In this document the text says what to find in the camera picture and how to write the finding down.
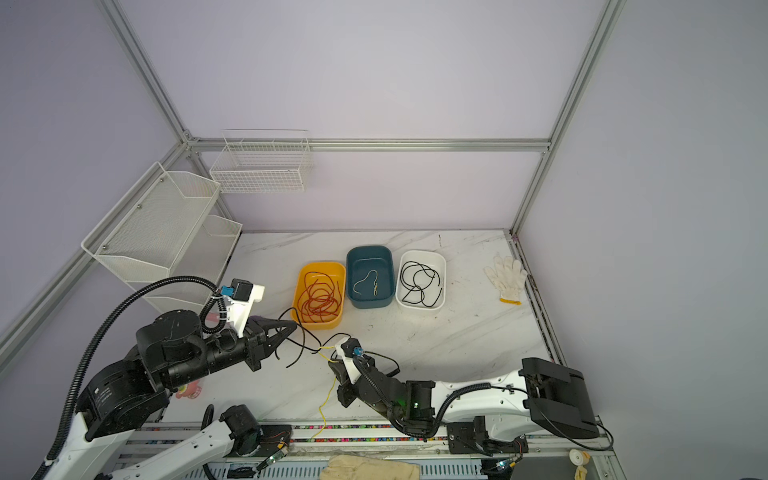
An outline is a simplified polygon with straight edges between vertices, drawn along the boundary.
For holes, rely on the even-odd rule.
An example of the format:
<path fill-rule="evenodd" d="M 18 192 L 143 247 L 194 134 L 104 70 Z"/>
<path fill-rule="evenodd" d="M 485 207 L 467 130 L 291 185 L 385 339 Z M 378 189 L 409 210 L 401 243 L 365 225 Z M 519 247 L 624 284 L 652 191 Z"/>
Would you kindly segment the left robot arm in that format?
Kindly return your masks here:
<path fill-rule="evenodd" d="M 136 333 L 136 344 L 87 380 L 98 346 L 134 302 L 172 284 L 200 285 L 210 296 L 200 311 L 165 312 Z M 229 287 L 193 275 L 171 276 L 132 293 L 107 316 L 87 345 L 67 392 L 53 444 L 36 479 L 101 478 L 113 451 L 149 416 L 166 408 L 181 387 L 240 363 L 260 370 L 298 325 L 253 316 L 253 283 Z"/>

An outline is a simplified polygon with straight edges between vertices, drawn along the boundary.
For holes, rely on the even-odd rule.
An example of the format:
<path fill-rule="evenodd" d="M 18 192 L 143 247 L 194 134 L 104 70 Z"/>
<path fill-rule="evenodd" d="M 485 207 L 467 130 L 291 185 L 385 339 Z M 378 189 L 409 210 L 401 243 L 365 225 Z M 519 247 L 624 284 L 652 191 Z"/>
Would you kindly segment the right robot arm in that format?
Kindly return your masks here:
<path fill-rule="evenodd" d="M 328 366 L 342 406 L 360 401 L 408 437 L 430 439 L 442 427 L 477 419 L 484 428 L 479 442 L 505 444 L 539 430 L 572 443 L 600 436 L 583 374 L 541 358 L 525 358 L 518 371 L 470 382 L 400 381 L 364 354 Z"/>

